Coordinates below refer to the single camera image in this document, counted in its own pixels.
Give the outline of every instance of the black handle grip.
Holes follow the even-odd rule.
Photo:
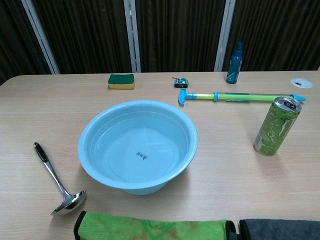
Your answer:
[[[37,154],[39,155],[39,157],[41,158],[42,162],[44,162],[44,163],[48,162],[48,157],[47,157],[45,151],[44,151],[44,150],[42,149],[42,147],[40,146],[40,144],[37,143],[37,142],[35,142],[35,143],[33,144],[33,147],[34,147],[36,153],[37,153]]]

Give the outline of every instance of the blue spray bottle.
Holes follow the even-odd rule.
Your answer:
[[[238,75],[239,75],[242,60],[243,60],[243,56],[242,56],[243,45],[244,43],[242,41],[239,41],[236,44],[234,53],[231,56],[228,74],[226,75],[226,79],[225,79],[225,81],[228,84],[235,84],[238,80]]]

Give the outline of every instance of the brown curtain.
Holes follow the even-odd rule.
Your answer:
[[[225,0],[136,0],[142,72],[213,71]]]
[[[62,74],[128,73],[123,0],[34,0]]]
[[[238,41],[242,71],[317,70],[320,66],[319,0],[236,0],[223,70]]]
[[[20,0],[0,0],[0,85],[18,75],[50,74]]]

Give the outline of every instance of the ladle handle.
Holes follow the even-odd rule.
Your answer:
[[[62,185],[62,183],[60,182],[60,180],[59,180],[54,168],[52,167],[52,165],[51,165],[51,163],[49,161],[49,158],[47,157],[45,151],[40,146],[40,144],[35,142],[33,144],[33,147],[34,147],[36,153],[39,155],[39,157],[42,160],[42,162],[45,165],[45,167],[48,169],[48,171],[52,175],[53,179],[55,180],[56,184],[58,185],[58,187],[59,187],[60,191],[62,192],[63,196],[66,197],[66,196],[70,195],[67,192],[67,190],[65,189],[65,187]]]

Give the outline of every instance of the toy car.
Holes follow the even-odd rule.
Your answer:
[[[188,87],[189,81],[188,79],[184,78],[184,77],[173,77],[174,80],[174,87],[175,88],[180,88],[180,89],[186,89]]]

